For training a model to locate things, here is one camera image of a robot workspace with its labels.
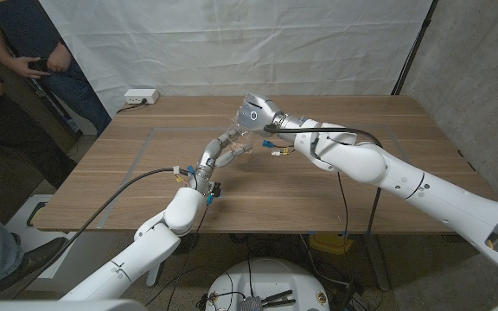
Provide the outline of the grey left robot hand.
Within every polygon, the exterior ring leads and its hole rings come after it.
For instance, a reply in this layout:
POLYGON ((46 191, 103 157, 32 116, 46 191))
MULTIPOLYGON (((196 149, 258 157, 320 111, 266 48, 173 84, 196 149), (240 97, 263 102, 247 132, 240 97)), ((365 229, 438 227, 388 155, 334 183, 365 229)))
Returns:
POLYGON ((188 178, 189 187, 200 194, 207 194, 212 188, 210 178, 216 168, 223 168, 236 157, 252 150, 248 130, 232 128, 211 140, 203 150, 195 166, 195 172, 188 178))

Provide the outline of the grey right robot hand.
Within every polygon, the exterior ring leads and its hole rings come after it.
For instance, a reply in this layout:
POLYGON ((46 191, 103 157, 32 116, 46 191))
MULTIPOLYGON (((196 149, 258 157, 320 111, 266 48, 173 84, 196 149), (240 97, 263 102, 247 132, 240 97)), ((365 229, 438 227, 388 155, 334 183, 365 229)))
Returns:
POLYGON ((261 136, 272 136, 265 131, 265 126, 274 124, 279 128, 289 118, 270 98, 251 92, 247 93, 237 112, 238 124, 261 136))

